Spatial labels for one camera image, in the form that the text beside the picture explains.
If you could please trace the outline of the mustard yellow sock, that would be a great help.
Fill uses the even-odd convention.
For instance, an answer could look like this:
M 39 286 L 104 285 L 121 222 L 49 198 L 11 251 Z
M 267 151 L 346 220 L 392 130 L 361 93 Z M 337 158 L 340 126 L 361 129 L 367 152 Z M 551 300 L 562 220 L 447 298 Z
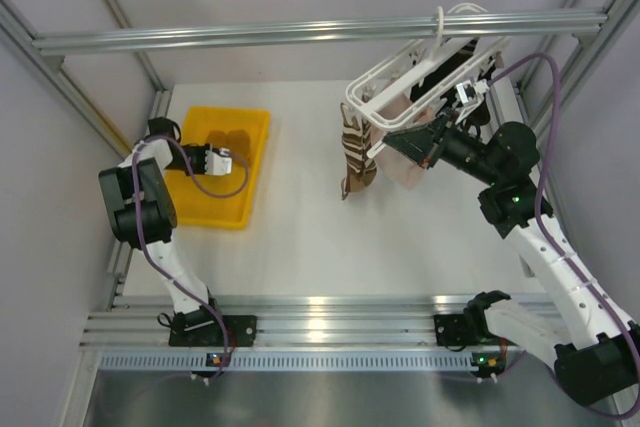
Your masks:
M 231 149 L 230 137 L 222 130 L 212 130 L 208 133 L 206 142 L 217 149 Z
M 244 129 L 230 131 L 227 134 L 229 149 L 235 154 L 248 158 L 251 153 L 251 137 Z

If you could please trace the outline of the white plastic clip hanger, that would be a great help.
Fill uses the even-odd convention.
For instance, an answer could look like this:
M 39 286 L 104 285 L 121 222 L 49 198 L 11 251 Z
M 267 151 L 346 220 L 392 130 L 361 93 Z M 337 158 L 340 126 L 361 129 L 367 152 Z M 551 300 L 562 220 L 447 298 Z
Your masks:
M 384 58 L 348 84 L 343 103 L 386 134 L 413 127 L 409 126 L 411 121 L 427 108 L 435 116 L 448 105 L 453 108 L 455 86 L 466 80 L 477 81 L 481 63 L 497 50 L 503 51 L 509 39 L 500 37 L 480 49 L 477 37 L 447 36 L 446 14 L 441 7 L 437 9 L 433 41 L 411 40 Z M 412 106 L 394 118 L 381 116 L 380 111 L 402 94 Z M 368 157 L 374 159 L 384 148 L 379 141 L 369 149 Z

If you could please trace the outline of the brown white striped sock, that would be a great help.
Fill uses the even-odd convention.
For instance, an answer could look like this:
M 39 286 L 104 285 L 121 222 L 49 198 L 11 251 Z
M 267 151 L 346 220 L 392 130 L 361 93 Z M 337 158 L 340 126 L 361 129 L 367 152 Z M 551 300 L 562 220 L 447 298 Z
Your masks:
M 341 143 L 347 165 L 355 172 L 361 173 L 371 163 L 368 151 L 371 148 L 371 124 L 358 117 L 346 104 L 340 104 L 342 118 Z

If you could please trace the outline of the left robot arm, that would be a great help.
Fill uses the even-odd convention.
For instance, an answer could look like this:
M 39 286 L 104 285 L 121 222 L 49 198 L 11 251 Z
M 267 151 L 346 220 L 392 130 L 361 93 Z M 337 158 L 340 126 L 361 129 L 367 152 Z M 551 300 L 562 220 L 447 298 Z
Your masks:
M 117 240 L 143 253 L 168 290 L 171 330 L 214 344 L 225 335 L 226 321 L 213 312 L 209 289 L 173 240 L 177 213 L 164 180 L 167 170 L 209 175 L 214 150 L 208 144 L 182 145 L 180 128 L 166 117 L 151 119 L 148 129 L 124 161 L 98 175 L 109 224 Z

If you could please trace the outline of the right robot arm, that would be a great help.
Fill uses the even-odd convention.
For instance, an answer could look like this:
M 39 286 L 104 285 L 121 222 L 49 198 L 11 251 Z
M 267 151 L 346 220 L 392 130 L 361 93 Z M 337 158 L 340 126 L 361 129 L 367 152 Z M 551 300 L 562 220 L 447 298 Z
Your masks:
M 582 406 L 638 384 L 639 325 L 610 300 L 563 238 L 530 177 L 540 154 L 528 126 L 506 122 L 482 142 L 439 117 L 389 133 L 383 142 L 420 167 L 444 161 L 486 184 L 478 196 L 482 214 L 533 271 L 566 326 L 555 329 L 504 292 L 482 292 L 463 311 L 463 345 L 505 339 L 524 348 Z

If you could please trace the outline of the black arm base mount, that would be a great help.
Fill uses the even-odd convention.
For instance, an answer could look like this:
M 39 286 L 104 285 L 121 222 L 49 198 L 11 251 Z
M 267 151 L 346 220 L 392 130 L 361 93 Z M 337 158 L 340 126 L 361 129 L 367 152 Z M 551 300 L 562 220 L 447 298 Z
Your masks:
M 438 346 L 461 351 L 479 344 L 463 314 L 436 314 L 433 321 Z

